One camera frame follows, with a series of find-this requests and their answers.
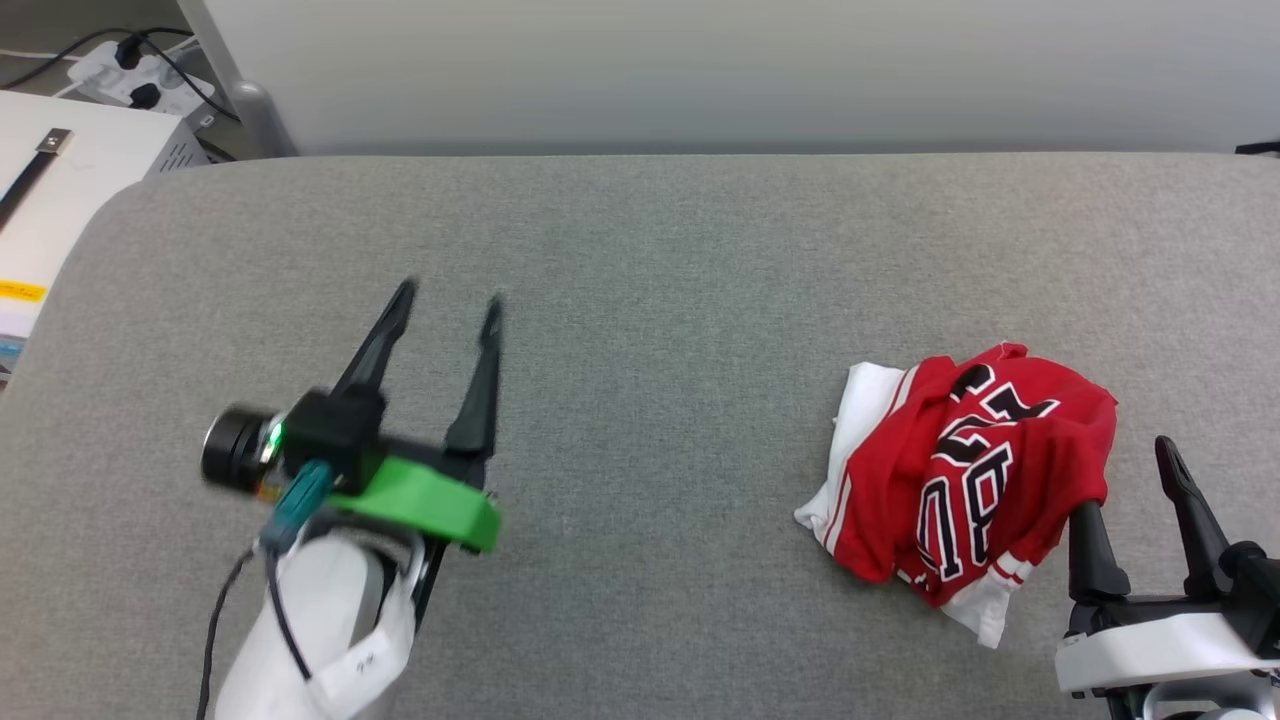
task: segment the black lettering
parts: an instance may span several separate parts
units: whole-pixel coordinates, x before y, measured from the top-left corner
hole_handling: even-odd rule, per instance
[[[987,528],[996,518],[996,507],[1005,495],[1009,466],[1014,462],[1012,450],[1004,443],[975,462],[964,474],[965,510],[969,511],[969,548],[977,566],[987,564]],[[989,502],[983,498],[984,486],[991,487]]]
[[[970,434],[969,439],[961,439],[956,434],[964,428],[989,428],[991,425],[995,425],[995,423],[983,420],[977,415],[961,418],[942,432],[942,437],[938,438],[938,445],[934,446],[933,454],[950,457],[952,465],[961,468],[969,465],[991,450],[991,446],[978,433]]]
[[[1028,407],[1023,405],[1020,397],[1018,397],[1018,391],[1014,389],[1014,383],[1005,383],[996,388],[991,395],[982,398],[982,406],[991,413],[991,416],[997,420],[1025,420],[1027,418],[1041,418],[1048,415],[1055,407],[1057,407],[1056,400],[1046,400],[1044,402],[1037,402],[1036,405]]]
[[[989,386],[995,379],[996,373],[993,373],[989,366],[983,364],[974,365],[964,373],[960,373],[960,377],[956,378],[955,383],[952,383],[951,400],[960,402],[965,393],[972,392],[973,395],[978,395],[979,392],[987,389],[987,386]]]
[[[946,478],[933,478],[924,489],[920,491],[920,516],[916,521],[915,539],[920,548],[920,557],[931,570],[936,571],[942,582],[959,578],[964,571],[960,565],[960,552],[956,548],[955,520],[951,516],[951,493],[947,492]],[[929,551],[929,525],[938,533],[938,551],[942,565]]]

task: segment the air vent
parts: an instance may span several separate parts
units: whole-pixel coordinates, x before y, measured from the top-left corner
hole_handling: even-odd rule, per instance
[[[160,172],[178,170],[192,164],[195,160],[196,154],[187,149],[186,142],[179,142],[169,149],[169,159],[164,161],[164,165],[160,165]]]

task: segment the black strap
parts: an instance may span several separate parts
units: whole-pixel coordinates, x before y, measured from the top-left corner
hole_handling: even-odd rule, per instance
[[[1263,152],[1280,152],[1280,140],[1274,142],[1253,142],[1251,145],[1236,145],[1236,155],[1262,155]]]

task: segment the power strip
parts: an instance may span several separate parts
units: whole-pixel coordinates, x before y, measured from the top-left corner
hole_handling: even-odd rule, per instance
[[[136,68],[127,70],[115,61],[116,46],[114,40],[109,40],[67,70],[67,77],[79,83],[77,91],[104,105],[128,108],[133,102],[131,92],[143,85],[154,83],[160,88],[160,101],[155,108],[150,108],[151,111],[184,118],[192,131],[214,123],[215,115],[209,104],[201,100],[168,63],[156,55],[143,55]],[[212,85],[197,77],[191,77],[191,81],[205,95],[214,96]]]

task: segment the teal connector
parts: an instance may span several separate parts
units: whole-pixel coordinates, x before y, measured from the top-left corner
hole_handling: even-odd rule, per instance
[[[298,539],[302,525],[333,492],[333,468],[323,460],[312,460],[302,466],[289,489],[275,503],[271,519],[257,536],[259,544],[274,555],[284,555]]]

